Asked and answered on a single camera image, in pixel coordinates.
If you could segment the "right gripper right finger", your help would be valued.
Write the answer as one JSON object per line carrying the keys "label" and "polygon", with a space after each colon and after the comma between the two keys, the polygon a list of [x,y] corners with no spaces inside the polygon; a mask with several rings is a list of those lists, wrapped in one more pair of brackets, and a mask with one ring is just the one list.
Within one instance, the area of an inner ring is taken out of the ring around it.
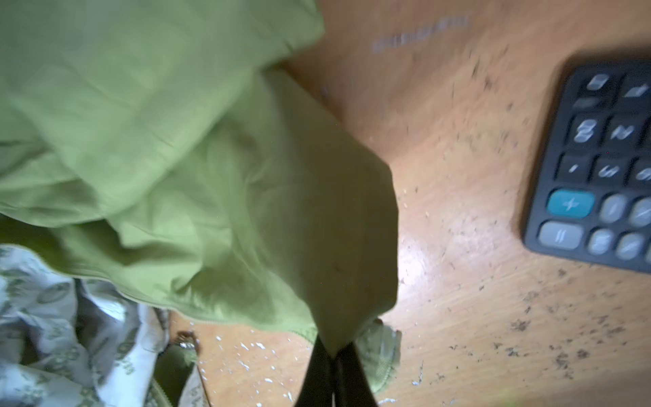
{"label": "right gripper right finger", "polygon": [[338,352],[332,369],[336,407],[378,407],[354,343]]}

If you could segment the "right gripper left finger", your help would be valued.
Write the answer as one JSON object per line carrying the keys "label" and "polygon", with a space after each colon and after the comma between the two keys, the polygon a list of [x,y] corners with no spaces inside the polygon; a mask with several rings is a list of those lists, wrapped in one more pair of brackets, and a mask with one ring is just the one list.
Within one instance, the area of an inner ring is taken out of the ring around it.
{"label": "right gripper left finger", "polygon": [[303,386],[294,406],[332,407],[333,395],[332,358],[320,337],[317,337]]}

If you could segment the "green Snoopy zip jacket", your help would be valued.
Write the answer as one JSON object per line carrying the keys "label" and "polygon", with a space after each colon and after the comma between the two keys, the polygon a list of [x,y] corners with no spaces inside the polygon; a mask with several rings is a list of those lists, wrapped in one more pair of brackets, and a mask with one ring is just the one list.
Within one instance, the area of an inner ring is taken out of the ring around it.
{"label": "green Snoopy zip jacket", "polygon": [[283,69],[315,1],[1,4],[1,403],[202,405],[168,311],[354,343],[401,336],[389,166]]}

